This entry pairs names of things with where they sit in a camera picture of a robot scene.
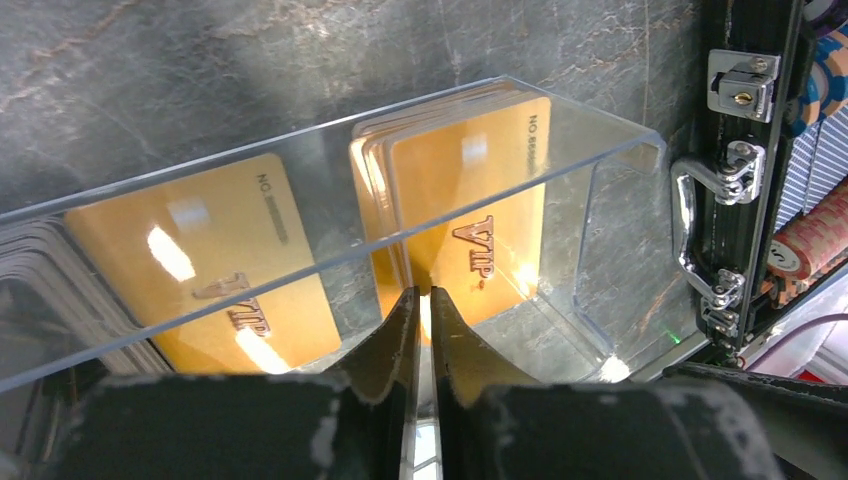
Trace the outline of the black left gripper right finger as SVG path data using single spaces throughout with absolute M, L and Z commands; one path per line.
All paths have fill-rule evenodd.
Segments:
M 779 479 L 753 410 L 729 386 L 544 383 L 494 350 L 449 293 L 430 294 L 446 479 Z

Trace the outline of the clear acrylic card tray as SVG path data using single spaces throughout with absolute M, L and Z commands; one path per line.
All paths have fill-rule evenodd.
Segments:
M 604 298 L 615 279 L 612 259 L 605 253 L 610 237 L 602 220 L 600 195 L 609 174 L 651 177 L 660 166 L 665 143 L 655 131 L 641 125 L 510 77 L 477 81 L 383 106 L 32 206 L 3 208 L 1 229 L 53 216 L 64 222 L 65 214 L 78 207 L 263 154 L 277 155 L 288 176 L 314 262 L 252 288 L 251 294 L 263 294 L 314 274 L 320 277 L 340 334 L 340 347 L 284 373 L 318 372 L 357 346 L 391 310 L 383 312 L 380 308 L 371 255 L 398 242 L 400 235 L 372 241 L 365 236 L 349 157 L 354 125 L 495 80 L 510 80 L 552 101 L 548 165 L 537 177 L 545 188 L 540 273 L 531 299 L 476 325 L 465 323 L 537 379 L 622 378 L 629 368 L 614 341 L 611 318 L 592 305 L 593 299 Z M 140 331 L 120 340 L 120 345 L 148 339 L 158 349 L 153 338 L 162 327 L 141 326 Z M 40 369 L 41 376 L 26 383 L 1 378 L 1 387 L 12 390 L 86 362 L 114 373 L 95 354 L 94 349 L 74 354 L 66 368 L 57 363 L 45 365 Z

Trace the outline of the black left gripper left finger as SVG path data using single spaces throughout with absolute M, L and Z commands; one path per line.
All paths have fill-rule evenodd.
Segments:
M 420 297 L 404 290 L 320 373 L 109 377 L 76 407 L 47 479 L 408 479 Z

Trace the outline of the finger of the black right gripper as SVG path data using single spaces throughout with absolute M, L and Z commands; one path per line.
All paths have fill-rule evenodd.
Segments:
M 847 477 L 847 387 L 684 362 L 664 379 L 728 385 L 756 413 L 787 479 Z

